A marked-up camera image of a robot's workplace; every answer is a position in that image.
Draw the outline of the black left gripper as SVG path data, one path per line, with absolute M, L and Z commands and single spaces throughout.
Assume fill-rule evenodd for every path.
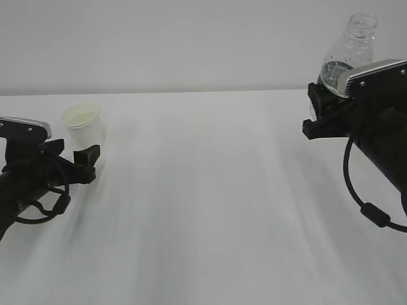
M 1 172 L 1 203 L 36 200 L 53 187 L 93 182 L 100 145 L 74 151 L 73 162 L 60 156 L 64 149 L 64 139 L 42 144 L 8 140 L 6 165 Z

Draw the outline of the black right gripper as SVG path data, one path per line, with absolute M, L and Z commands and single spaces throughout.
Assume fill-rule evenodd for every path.
M 324 85 L 309 83 L 311 119 L 303 122 L 307 139 L 349 137 L 380 140 L 389 134 L 391 94 L 341 98 Z

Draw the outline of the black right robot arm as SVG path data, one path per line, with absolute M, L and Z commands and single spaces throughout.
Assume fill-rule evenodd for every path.
M 316 120 L 303 122 L 309 140 L 350 137 L 401 193 L 406 210 L 406 90 L 340 98 L 310 83 L 308 97 Z

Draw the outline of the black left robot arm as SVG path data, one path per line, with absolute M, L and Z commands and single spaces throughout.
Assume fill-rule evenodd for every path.
M 70 187 L 96 178 L 100 145 L 74 151 L 71 162 L 60 154 L 64 140 L 40 144 L 8 140 L 1 171 L 1 237 L 15 223 L 36 225 L 62 215 L 71 202 Z

